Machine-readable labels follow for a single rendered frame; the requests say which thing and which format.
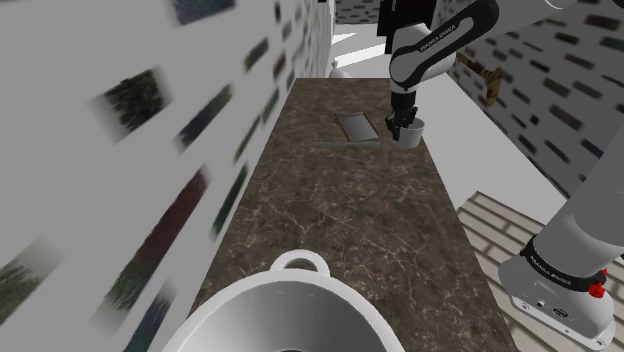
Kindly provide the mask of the grey cup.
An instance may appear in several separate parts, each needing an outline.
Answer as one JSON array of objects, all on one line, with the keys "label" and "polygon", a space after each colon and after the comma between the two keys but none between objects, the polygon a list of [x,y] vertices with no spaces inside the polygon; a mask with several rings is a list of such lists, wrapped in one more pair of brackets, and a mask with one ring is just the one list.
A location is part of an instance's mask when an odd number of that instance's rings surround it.
[{"label": "grey cup", "polygon": [[398,138],[393,143],[400,148],[409,149],[419,145],[424,131],[424,122],[418,118],[408,127],[400,127],[398,129]]}]

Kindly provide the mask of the grey tray with brown rim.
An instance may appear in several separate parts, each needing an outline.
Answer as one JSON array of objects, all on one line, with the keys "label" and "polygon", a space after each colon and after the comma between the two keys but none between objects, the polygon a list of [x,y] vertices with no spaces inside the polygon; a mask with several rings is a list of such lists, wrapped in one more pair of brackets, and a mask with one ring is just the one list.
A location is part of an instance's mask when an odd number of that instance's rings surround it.
[{"label": "grey tray with brown rim", "polygon": [[345,144],[375,142],[380,138],[377,128],[365,112],[337,114],[335,122],[346,138]]}]

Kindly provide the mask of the brown wall fixture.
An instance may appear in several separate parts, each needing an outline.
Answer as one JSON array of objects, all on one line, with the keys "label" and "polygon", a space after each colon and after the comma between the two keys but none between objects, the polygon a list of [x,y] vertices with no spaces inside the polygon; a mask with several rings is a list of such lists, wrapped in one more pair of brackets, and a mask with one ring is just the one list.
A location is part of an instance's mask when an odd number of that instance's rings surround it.
[{"label": "brown wall fixture", "polygon": [[458,53],[456,55],[456,59],[484,79],[487,87],[486,106],[493,106],[500,91],[500,86],[503,78],[503,70],[500,67],[496,68],[493,71],[488,70],[483,65],[470,60],[468,57],[461,53]]}]

